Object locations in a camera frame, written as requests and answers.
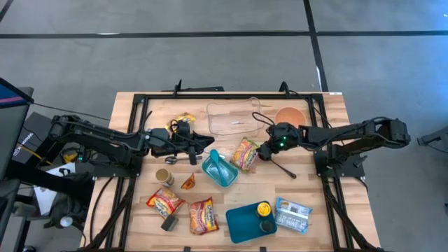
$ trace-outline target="blue and white package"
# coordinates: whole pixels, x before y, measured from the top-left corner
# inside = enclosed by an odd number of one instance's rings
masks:
[[[309,207],[277,197],[275,223],[305,234],[308,229],[308,216],[312,211]]]

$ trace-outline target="red snack bag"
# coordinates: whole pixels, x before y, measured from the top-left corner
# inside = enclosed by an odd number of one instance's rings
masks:
[[[148,207],[155,207],[163,218],[167,218],[168,215],[174,213],[184,202],[185,200],[180,199],[174,192],[162,186],[161,189],[148,199],[146,204]]]
[[[213,200],[210,198],[190,204],[190,231],[196,235],[219,230],[213,215]]]

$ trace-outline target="white paper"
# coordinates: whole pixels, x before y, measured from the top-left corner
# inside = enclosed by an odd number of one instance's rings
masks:
[[[49,174],[56,176],[67,176],[68,174],[75,173],[75,164],[69,163],[64,164],[60,167],[53,168],[47,171]],[[53,201],[55,200],[57,192],[51,191],[47,188],[42,188],[40,186],[34,187],[34,193],[37,197],[37,202],[39,205],[39,210],[41,215],[48,215],[51,210]]]

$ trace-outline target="computer screen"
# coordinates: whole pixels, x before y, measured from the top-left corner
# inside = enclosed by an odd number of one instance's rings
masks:
[[[0,78],[0,109],[21,106],[33,101],[30,96]]]

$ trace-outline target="wooden table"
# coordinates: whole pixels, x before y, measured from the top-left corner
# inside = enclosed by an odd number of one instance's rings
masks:
[[[132,107],[133,92],[119,92],[113,107],[109,127],[126,132]],[[323,94],[328,121],[333,127],[349,123],[344,98],[341,94]],[[148,110],[153,114],[146,123],[146,128],[164,127],[167,122],[177,115],[189,112],[196,117],[192,130],[199,134],[211,135],[207,120],[207,104],[211,102],[229,103],[230,100],[185,100],[185,99],[155,99],[150,100]],[[262,113],[274,119],[276,112],[284,107],[294,107],[302,111],[310,125],[308,106],[301,100],[272,100],[262,99]],[[220,153],[230,157],[242,135],[214,136],[215,142],[210,145],[218,149]],[[250,139],[259,144],[268,139],[264,128],[255,134],[250,134]],[[236,182],[229,188],[220,188],[206,174],[202,173],[200,163],[196,166],[188,162],[178,162],[175,165],[165,164],[165,159],[146,156],[140,177],[136,180],[132,212],[127,234],[126,251],[182,251],[184,246],[190,246],[192,251],[259,251],[261,246],[266,246],[268,251],[332,251],[328,216],[323,197],[322,183],[316,175],[312,153],[303,148],[294,148],[275,155],[274,159],[285,168],[297,174],[293,180],[280,168],[271,162],[256,162],[256,172],[253,174],[239,174]],[[160,228],[163,218],[156,210],[146,206],[148,198],[160,188],[155,179],[155,171],[166,168],[171,171],[176,182],[171,189],[187,202],[196,202],[213,197],[213,210],[220,226],[219,231],[204,235],[190,233],[190,219],[188,205],[184,204],[177,212],[179,222],[172,232],[165,232]],[[190,190],[181,189],[181,184],[195,173],[196,186]],[[107,178],[101,178],[95,183],[89,215],[85,225],[85,234],[89,237],[90,215],[98,193]],[[116,190],[116,181],[105,189],[99,200],[94,217],[94,235],[103,227],[110,216],[113,204],[113,196]],[[341,178],[346,207],[350,219],[375,246],[379,246],[379,240],[373,220],[370,203],[366,189],[354,178]],[[276,234],[253,239],[240,244],[233,244],[226,225],[225,212],[229,209],[252,204],[262,200],[268,200],[275,205],[277,196],[292,202],[297,202],[313,208],[309,217],[309,229],[306,234],[279,227]],[[114,246],[118,245],[121,219],[118,220],[114,234]],[[345,245],[342,226],[337,218],[339,239],[341,246]]]

